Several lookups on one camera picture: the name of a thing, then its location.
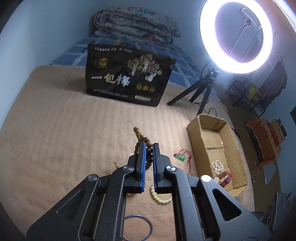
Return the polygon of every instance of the blue cable ring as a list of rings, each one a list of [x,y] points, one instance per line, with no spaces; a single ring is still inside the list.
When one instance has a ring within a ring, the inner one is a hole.
[[[151,234],[152,234],[152,232],[153,232],[153,227],[152,227],[152,223],[150,222],[150,220],[148,219],[148,218],[146,218],[146,217],[144,217],[144,216],[141,216],[141,215],[129,215],[129,216],[126,216],[125,218],[124,218],[124,220],[126,220],[126,219],[128,219],[128,218],[141,218],[141,219],[144,219],[148,224],[149,224],[149,226],[150,226],[150,233],[148,234],[148,236],[146,237],[146,238],[143,238],[142,240],[140,240],[140,241],[145,241],[146,239],[148,239],[150,236],[151,236]],[[124,236],[122,236],[122,238],[124,239],[124,240],[126,240],[126,241],[131,241],[131,240],[128,240],[128,239],[126,239]]]

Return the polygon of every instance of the black tripod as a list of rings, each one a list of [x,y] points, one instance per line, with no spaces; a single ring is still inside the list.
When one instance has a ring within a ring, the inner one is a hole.
[[[201,114],[203,109],[205,108],[207,100],[208,100],[208,98],[209,98],[209,96],[211,94],[212,84],[214,83],[218,73],[219,73],[219,71],[217,69],[212,69],[211,71],[209,71],[209,73],[204,78],[202,78],[199,81],[195,82],[188,89],[184,90],[181,94],[179,94],[174,99],[169,101],[168,105],[172,105],[172,104],[176,103],[178,100],[182,99],[184,96],[188,95],[189,93],[191,93],[192,91],[197,89],[196,92],[194,93],[194,95],[189,100],[191,103],[193,103],[196,100],[196,98],[204,90],[206,90],[205,95],[204,95],[204,97],[202,99],[200,108],[199,108],[198,113],[197,113],[198,115]]]

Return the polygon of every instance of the black bag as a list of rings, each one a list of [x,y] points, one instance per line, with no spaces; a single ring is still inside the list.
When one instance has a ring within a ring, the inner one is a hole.
[[[120,45],[89,44],[86,92],[136,104],[158,106],[175,60]]]

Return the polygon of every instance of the white bead bracelet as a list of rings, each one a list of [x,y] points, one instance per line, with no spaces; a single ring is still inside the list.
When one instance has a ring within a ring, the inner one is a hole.
[[[167,200],[162,200],[162,199],[158,196],[158,194],[155,192],[155,190],[154,190],[154,184],[151,185],[150,191],[151,191],[151,195],[153,196],[153,198],[154,198],[157,202],[159,202],[159,203],[166,204],[166,203],[169,203],[169,202],[172,201],[172,196],[170,196],[170,198],[167,199]]]

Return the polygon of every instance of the orange fabric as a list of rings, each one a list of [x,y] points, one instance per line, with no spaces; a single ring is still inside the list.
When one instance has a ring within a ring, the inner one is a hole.
[[[272,137],[274,138],[274,141],[275,141],[276,145],[278,146],[279,145],[279,139],[276,136],[276,132],[274,131],[274,128],[272,127],[272,124],[268,123],[268,127],[269,127],[269,129],[271,131]]]
[[[274,161],[281,152],[281,147],[276,145],[268,124],[269,122],[264,118],[256,118],[247,124],[252,128],[258,140],[264,159],[264,162],[260,163],[258,167],[259,170]]]

